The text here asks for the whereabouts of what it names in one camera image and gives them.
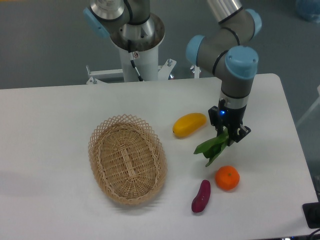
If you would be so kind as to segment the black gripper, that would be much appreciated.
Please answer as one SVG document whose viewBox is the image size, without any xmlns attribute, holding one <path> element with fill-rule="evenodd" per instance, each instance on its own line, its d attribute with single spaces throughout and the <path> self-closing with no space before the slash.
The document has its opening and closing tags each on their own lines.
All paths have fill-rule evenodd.
<svg viewBox="0 0 320 240">
<path fill-rule="evenodd" d="M 215 128 L 217 137 L 223 133 L 224 126 L 227 127 L 228 146 L 240 142 L 251 132 L 249 127 L 243 125 L 246 107 L 230 108 L 226 100 L 221 99 L 218 107 L 213 106 L 208 110 L 210 124 Z"/>
</svg>

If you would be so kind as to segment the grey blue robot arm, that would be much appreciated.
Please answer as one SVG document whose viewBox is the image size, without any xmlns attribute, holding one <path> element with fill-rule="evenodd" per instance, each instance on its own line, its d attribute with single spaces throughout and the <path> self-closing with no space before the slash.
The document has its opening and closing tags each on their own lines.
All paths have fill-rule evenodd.
<svg viewBox="0 0 320 240">
<path fill-rule="evenodd" d="M 257 74 L 259 57 L 247 46 L 261 30 L 260 15 L 244 9 L 238 0 L 210 0 L 208 6 L 219 25 L 213 37 L 194 36 L 185 56 L 221 80 L 218 105 L 209 109 L 209 119 L 217 134 L 227 131 L 228 144 L 250 133 L 243 123 L 249 94 Z M 127 82 L 158 80 L 158 46 L 165 28 L 151 12 L 148 0 L 92 0 L 83 10 L 90 28 L 101 38 L 110 38 L 122 54 L 122 70 Z"/>
</svg>

